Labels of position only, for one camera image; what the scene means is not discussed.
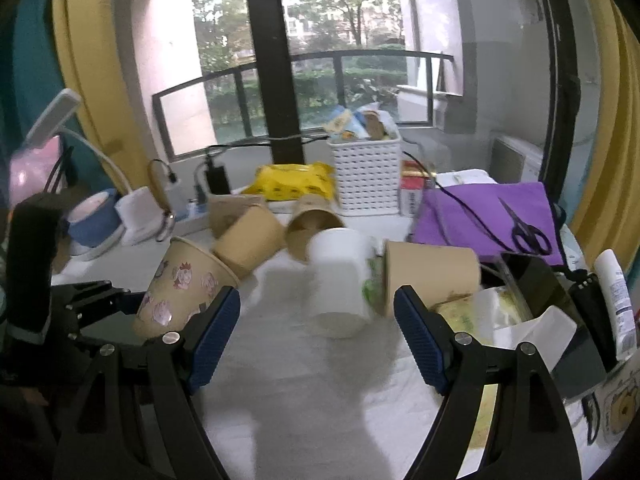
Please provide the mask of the brown paper cup open mouth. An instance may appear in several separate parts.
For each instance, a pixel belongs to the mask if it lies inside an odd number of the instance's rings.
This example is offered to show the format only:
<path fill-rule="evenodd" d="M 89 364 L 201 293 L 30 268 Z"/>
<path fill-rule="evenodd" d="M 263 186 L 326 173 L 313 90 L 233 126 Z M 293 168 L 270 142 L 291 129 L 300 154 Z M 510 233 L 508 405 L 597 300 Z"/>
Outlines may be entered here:
<path fill-rule="evenodd" d="M 321 231 L 343 226 L 344 222 L 333 211 L 326 198 L 317 194 L 306 194 L 295 203 L 292 218 L 285 229 L 286 249 L 295 260 L 306 262 L 311 237 Z"/>

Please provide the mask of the patterned paper cup back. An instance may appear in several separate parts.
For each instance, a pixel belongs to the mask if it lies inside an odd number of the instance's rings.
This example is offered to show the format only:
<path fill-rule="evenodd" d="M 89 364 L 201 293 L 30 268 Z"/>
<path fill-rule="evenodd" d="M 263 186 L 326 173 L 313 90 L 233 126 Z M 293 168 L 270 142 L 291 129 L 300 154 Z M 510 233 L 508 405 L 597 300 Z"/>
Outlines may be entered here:
<path fill-rule="evenodd" d="M 224 235 L 254 205 L 266 206 L 260 195 L 228 194 L 207 196 L 209 227 L 215 238 Z"/>

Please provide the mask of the yellow green sponge cloth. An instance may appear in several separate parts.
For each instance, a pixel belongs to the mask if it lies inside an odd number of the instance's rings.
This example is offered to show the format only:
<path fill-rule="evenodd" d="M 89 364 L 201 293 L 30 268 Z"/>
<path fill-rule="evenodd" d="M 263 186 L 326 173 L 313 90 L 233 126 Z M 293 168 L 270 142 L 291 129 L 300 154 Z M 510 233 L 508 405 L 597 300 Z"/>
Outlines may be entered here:
<path fill-rule="evenodd" d="M 513 349 L 532 328 L 525 322 L 505 287 L 483 289 L 474 295 L 434 307 L 454 332 L 465 332 L 485 346 Z M 469 448 L 484 448 L 492 421 L 498 386 L 485 386 Z"/>

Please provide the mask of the white paper cup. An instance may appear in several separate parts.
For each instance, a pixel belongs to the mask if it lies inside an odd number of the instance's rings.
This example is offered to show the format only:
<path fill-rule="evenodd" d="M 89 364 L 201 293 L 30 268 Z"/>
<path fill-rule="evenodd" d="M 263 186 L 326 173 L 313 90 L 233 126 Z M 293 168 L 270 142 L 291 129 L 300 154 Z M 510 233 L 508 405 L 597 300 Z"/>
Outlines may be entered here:
<path fill-rule="evenodd" d="M 378 241 L 349 228 L 333 228 L 311 237 L 307 246 L 305 312 L 311 331 L 344 339 L 374 319 L 367 286 Z"/>

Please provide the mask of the yellow curtain right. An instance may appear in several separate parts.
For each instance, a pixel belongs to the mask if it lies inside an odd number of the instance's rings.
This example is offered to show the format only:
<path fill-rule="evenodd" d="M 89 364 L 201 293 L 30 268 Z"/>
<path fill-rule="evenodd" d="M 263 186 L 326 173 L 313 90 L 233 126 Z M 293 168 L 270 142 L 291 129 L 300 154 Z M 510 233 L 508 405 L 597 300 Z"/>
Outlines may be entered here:
<path fill-rule="evenodd" d="M 588 264 L 611 249 L 630 272 L 639 255 L 639 40 L 614 0 L 588 1 L 600 56 L 600 105 L 570 227 Z"/>

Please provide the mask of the patterned brown paper cup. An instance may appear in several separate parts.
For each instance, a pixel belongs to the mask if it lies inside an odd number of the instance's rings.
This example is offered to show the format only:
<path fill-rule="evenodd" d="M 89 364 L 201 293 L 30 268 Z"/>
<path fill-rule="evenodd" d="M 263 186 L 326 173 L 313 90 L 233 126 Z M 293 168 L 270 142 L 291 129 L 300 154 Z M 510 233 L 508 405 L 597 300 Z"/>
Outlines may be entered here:
<path fill-rule="evenodd" d="M 224 286 L 238 287 L 234 272 L 212 252 L 173 237 L 142 297 L 134 332 L 143 339 L 180 332 L 207 310 Z"/>

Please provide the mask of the white perforated basket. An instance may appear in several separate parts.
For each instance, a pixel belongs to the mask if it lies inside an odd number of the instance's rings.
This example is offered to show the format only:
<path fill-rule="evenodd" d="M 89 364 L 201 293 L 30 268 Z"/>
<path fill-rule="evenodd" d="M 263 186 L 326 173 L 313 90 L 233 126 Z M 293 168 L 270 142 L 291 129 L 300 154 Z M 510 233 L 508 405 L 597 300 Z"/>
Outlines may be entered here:
<path fill-rule="evenodd" d="M 398 134 L 383 140 L 329 141 L 343 216 L 399 214 Z"/>

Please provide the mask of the brown paper cup middle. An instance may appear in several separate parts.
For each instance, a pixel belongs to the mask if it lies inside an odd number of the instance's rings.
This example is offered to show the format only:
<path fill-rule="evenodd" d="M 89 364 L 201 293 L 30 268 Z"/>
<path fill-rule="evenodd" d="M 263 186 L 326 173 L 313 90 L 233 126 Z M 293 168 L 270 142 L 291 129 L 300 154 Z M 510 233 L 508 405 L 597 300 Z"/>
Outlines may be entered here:
<path fill-rule="evenodd" d="M 280 252 L 284 231 L 270 209 L 253 205 L 216 240 L 213 253 L 242 281 Z"/>

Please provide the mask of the black scissors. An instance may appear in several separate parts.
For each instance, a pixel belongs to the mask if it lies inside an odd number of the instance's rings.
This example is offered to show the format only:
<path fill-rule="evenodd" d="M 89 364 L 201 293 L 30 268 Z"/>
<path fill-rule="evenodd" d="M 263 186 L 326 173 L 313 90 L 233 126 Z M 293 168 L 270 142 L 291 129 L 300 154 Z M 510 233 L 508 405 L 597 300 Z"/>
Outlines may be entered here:
<path fill-rule="evenodd" d="M 518 252 L 534 256 L 551 255 L 552 245 L 546 234 L 522 220 L 502 198 L 499 202 L 513 222 L 511 237 Z"/>

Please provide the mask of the black power adapter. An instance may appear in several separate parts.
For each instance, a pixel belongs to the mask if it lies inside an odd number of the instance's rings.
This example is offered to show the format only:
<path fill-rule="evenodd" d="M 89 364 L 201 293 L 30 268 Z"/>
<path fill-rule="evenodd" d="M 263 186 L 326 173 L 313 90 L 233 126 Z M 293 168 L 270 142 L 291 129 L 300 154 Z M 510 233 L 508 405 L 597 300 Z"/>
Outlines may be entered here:
<path fill-rule="evenodd" d="M 257 139 L 242 139 L 232 141 L 227 144 L 209 145 L 204 148 L 204 162 L 197 166 L 194 170 L 194 186 L 200 188 L 200 168 L 204 168 L 205 183 L 210 194 L 230 194 L 231 186 L 224 166 L 218 165 L 216 160 L 218 157 L 231 150 L 239 148 L 271 148 L 273 142 L 285 142 L 299 140 L 300 144 L 311 144 L 329 139 L 326 133 L 299 133 L 294 136 L 284 136 L 283 138 L 274 138 L 273 136 L 260 136 Z"/>

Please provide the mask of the blue bowl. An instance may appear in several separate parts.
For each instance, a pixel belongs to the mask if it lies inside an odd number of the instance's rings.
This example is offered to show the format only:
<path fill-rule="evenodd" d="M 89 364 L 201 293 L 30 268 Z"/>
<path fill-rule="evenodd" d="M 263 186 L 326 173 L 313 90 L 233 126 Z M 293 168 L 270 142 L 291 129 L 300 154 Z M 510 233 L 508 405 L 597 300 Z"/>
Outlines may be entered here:
<path fill-rule="evenodd" d="M 118 192 L 114 188 L 103 191 L 109 192 L 111 198 L 95 214 L 78 223 L 67 221 L 70 237 L 81 245 L 98 246 L 122 224 L 115 208 Z"/>

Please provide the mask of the brown paper cup right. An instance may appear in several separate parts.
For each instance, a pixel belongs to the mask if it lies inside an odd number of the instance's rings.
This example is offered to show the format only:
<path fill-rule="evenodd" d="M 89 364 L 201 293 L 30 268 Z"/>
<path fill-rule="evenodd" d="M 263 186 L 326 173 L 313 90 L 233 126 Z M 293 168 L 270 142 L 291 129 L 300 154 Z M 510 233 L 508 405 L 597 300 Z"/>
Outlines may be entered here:
<path fill-rule="evenodd" d="M 401 286 L 411 286 L 428 308 L 475 294 L 480 289 L 480 262 L 470 248 L 388 240 L 384 278 L 385 316 L 390 318 Z"/>

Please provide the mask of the white plate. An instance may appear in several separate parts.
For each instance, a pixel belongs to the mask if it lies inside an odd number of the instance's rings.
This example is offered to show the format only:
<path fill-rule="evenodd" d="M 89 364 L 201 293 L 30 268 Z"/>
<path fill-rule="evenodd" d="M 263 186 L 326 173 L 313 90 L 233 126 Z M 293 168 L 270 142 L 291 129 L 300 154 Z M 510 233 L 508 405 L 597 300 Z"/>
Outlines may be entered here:
<path fill-rule="evenodd" d="M 124 233 L 125 227 L 121 224 L 111 235 L 96 247 L 84 246 L 72 240 L 70 242 L 70 258 L 78 261 L 92 261 L 99 258 L 118 245 Z"/>

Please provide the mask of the yellow snack bag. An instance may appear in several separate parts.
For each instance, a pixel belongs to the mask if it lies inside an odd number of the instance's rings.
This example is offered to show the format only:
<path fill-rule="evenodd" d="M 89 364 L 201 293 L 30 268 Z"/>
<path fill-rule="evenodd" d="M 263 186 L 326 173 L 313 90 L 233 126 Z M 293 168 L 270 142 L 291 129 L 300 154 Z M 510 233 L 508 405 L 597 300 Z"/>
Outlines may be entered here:
<path fill-rule="evenodd" d="M 260 166 L 254 181 L 242 194 L 261 195 L 270 202 L 299 200 L 314 194 L 333 200 L 335 194 L 334 169 L 325 162 L 309 165 L 282 164 Z"/>

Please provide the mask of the red white small box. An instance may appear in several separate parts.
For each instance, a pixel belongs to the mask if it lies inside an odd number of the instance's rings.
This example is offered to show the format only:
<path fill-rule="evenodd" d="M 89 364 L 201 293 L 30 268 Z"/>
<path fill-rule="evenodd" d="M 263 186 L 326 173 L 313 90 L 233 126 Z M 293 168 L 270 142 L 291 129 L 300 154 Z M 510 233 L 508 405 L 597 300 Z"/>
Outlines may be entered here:
<path fill-rule="evenodd" d="M 431 175 L 413 160 L 403 160 L 400 170 L 399 209 L 405 217 L 414 218 L 420 211 L 424 188 L 431 184 Z"/>

